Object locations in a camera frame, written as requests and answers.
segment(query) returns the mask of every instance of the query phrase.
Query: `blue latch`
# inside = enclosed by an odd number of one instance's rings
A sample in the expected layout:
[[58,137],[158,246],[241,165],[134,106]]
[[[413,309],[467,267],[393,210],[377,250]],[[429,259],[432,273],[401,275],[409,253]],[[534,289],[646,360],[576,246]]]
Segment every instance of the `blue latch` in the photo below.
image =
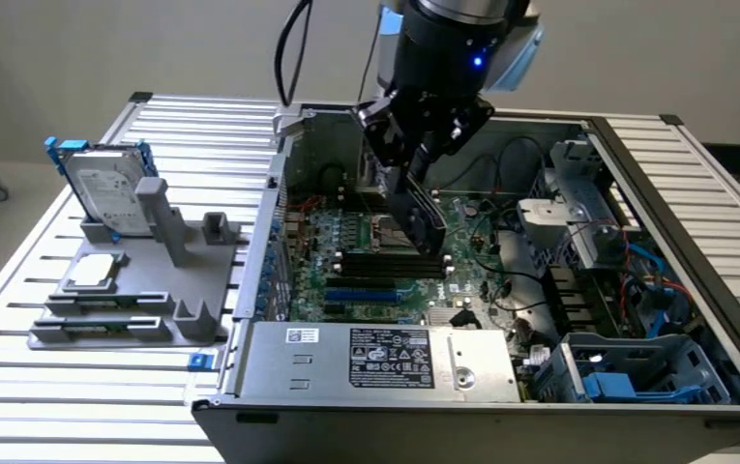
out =
[[700,397],[703,389],[694,385],[675,391],[635,391],[631,377],[622,372],[595,372],[583,377],[588,397],[598,403],[678,403]]
[[189,357],[189,372],[212,372],[215,367],[215,355],[207,353],[193,353]]
[[89,148],[89,140],[65,140],[58,148],[61,150],[82,151]]

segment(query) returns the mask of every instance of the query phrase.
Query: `small white component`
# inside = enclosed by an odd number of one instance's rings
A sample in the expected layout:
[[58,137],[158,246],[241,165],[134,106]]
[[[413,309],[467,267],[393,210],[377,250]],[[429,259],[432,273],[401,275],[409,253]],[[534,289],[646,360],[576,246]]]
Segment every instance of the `small white component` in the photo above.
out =
[[69,280],[74,280],[74,285],[78,286],[98,285],[109,277],[112,266],[114,266],[114,256],[110,254],[84,256],[74,266]]
[[530,364],[542,365],[551,358],[551,348],[546,345],[534,345],[530,347]]

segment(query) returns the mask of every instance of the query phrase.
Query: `black cable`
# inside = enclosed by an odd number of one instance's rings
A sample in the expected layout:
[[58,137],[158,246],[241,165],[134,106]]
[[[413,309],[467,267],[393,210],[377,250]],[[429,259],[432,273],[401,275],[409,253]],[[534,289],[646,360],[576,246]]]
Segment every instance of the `black cable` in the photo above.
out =
[[324,175],[328,173],[328,171],[331,169],[337,169],[339,171],[341,171],[341,177],[344,177],[344,174],[347,174],[347,167],[344,167],[344,163],[339,162],[339,161],[331,161],[331,162],[327,162],[320,168],[319,168],[319,175],[316,176],[317,179],[319,179],[319,186],[317,186],[317,190],[321,192],[321,193],[327,193],[325,191],[325,188],[324,188]]
[[359,89],[359,97],[356,103],[361,103],[361,96],[365,94],[365,85],[368,84],[368,73],[371,72],[372,55],[375,54],[375,45],[379,42],[379,31],[381,29],[381,9],[379,9],[379,20],[375,24],[375,32],[372,33],[371,55],[365,63],[365,72],[361,74],[361,88]]
[[502,274],[504,276],[524,276],[531,278],[534,281],[536,281],[540,285],[543,284],[542,278],[539,278],[534,274],[523,273],[519,271],[502,271],[492,266],[488,266],[486,263],[483,263],[483,260],[479,258],[479,253],[476,252],[476,249],[474,248],[474,238],[476,237],[476,233],[479,232],[480,227],[483,226],[483,223],[490,219],[490,216],[502,213],[506,211],[511,205],[507,205],[506,207],[500,208],[499,210],[491,212],[488,215],[486,215],[479,222],[476,223],[476,226],[474,226],[474,231],[471,232],[471,250],[474,251],[474,260],[476,261],[476,264],[479,264],[487,271],[491,271],[492,273]]
[[476,164],[479,163],[479,161],[482,160],[486,160],[486,159],[490,159],[492,162],[496,162],[496,159],[494,158],[492,155],[488,155],[488,154],[484,154],[484,155],[479,155],[476,157],[476,159],[474,159],[474,161],[471,162],[471,164],[468,164],[468,167],[464,168],[464,170],[459,173],[459,175],[449,181],[447,182],[443,186],[439,187],[439,190],[444,190],[447,189],[449,186],[452,186],[456,182],[459,182],[462,180],[462,178],[464,178],[464,176],[468,175],[468,173],[471,172],[471,169],[474,169],[474,167],[476,166]]
[[548,304],[548,302],[538,302],[523,307],[504,307],[502,304],[496,304],[496,307],[503,311],[519,312],[519,311],[526,311],[534,307],[543,306],[546,304]]
[[[295,28],[295,23],[307,10],[307,18],[304,19],[304,34],[301,36],[301,50],[297,56],[297,63],[295,64],[293,82],[291,84],[291,93],[288,94],[284,86],[284,52],[288,47],[288,39],[291,38],[291,32]],[[273,61],[273,68],[276,74],[276,84],[279,86],[279,96],[281,97],[281,104],[291,106],[295,99],[295,88],[297,86],[297,80],[301,75],[301,63],[304,62],[304,52],[307,51],[307,36],[309,32],[309,17],[313,12],[313,0],[299,0],[295,5],[293,12],[288,17],[288,21],[281,29],[281,35],[279,36],[279,45],[276,47],[276,56]]]
[[499,157],[496,158],[496,177],[494,179],[494,183],[498,189],[502,189],[502,160],[504,158],[504,153],[508,151],[508,148],[511,147],[511,145],[514,145],[520,140],[528,141],[536,146],[536,150],[539,151],[539,162],[542,166],[544,166],[546,164],[546,149],[542,147],[542,143],[539,143],[539,140],[536,140],[534,137],[530,137],[527,135],[519,135],[511,138],[506,142],[504,147],[502,147],[502,152],[499,153]]

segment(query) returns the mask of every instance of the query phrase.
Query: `barcode sticker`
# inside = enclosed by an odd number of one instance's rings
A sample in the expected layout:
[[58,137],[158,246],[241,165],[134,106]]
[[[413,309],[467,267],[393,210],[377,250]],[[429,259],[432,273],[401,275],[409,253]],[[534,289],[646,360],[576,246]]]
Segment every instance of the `barcode sticker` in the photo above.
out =
[[288,329],[288,343],[319,343],[319,329]]

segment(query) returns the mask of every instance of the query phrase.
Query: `aluminum extrusion table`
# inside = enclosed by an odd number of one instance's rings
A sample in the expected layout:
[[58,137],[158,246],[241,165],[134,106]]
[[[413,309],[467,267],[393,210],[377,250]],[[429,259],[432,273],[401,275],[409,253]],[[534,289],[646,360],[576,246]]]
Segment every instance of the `aluminum extrusion table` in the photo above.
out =
[[[245,223],[248,239],[276,155],[275,110],[273,102],[154,95],[128,104],[102,141],[145,139],[185,218],[224,211]],[[603,116],[740,298],[740,244],[722,242],[740,243],[740,188],[684,127],[656,116]],[[185,406],[219,380],[217,372],[188,372],[197,349],[28,349],[29,327],[82,242],[81,217],[66,188],[0,272],[0,462],[223,462]],[[241,246],[224,325],[247,259]],[[698,463],[740,463],[740,449]]]

